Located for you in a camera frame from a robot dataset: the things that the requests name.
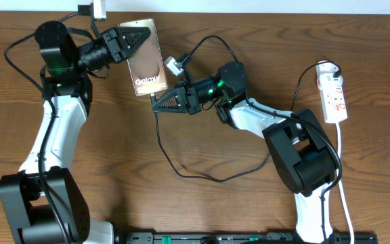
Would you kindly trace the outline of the Galaxy S25 Ultra smartphone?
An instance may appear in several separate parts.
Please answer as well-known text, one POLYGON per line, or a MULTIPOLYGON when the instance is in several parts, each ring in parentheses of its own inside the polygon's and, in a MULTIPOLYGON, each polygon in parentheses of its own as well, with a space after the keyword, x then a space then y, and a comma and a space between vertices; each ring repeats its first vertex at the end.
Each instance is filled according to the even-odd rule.
POLYGON ((127 62, 135 95, 147 96, 168 89, 165 68, 153 18, 121 22, 120 27, 148 27, 150 36, 127 62))

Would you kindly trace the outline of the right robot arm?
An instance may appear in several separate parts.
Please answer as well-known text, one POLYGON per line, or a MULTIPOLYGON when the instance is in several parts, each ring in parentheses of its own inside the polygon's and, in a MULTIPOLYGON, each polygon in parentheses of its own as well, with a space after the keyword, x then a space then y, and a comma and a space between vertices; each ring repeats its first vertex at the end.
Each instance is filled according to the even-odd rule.
POLYGON ((300 240, 326 243, 333 236, 327 200, 342 169, 314 114, 309 109, 276 110, 250 98, 241 62, 228 62, 216 74, 197 81, 189 73, 185 76, 161 97, 151 97, 154 113, 193 115, 210 102, 222 123, 263 138, 279 177, 295 195, 300 240))

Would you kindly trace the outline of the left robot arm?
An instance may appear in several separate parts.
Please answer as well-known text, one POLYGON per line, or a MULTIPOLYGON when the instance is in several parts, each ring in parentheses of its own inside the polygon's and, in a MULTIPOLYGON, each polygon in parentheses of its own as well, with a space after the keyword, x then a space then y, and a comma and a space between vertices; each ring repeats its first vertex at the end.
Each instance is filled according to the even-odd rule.
POLYGON ((71 173, 77 139, 93 100, 97 70, 129 59, 150 37, 147 27, 99 33, 42 23, 32 37, 45 61, 37 88, 43 119, 16 174, 0 179, 0 200, 16 243, 118 243, 111 222, 91 217, 71 173))

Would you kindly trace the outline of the white power strip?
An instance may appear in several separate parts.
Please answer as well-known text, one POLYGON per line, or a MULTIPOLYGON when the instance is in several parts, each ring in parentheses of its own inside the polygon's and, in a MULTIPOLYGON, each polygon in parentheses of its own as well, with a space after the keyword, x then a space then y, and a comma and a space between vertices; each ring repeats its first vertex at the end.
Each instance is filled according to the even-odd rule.
POLYGON ((340 123, 348 118, 343 93, 343 77, 336 64, 327 60, 316 66, 317 86, 320 91, 324 121, 340 123))

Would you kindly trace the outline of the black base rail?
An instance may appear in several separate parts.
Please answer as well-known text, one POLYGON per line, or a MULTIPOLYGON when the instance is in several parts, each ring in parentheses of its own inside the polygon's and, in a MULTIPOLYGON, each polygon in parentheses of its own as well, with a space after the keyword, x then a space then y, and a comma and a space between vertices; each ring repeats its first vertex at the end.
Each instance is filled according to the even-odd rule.
POLYGON ((117 234, 115 243, 121 244, 203 244, 203 243, 356 243, 377 244, 373 233, 357 233, 350 236, 344 232, 322 230, 300 233, 296 230, 273 230, 269 232, 128 232, 117 234))

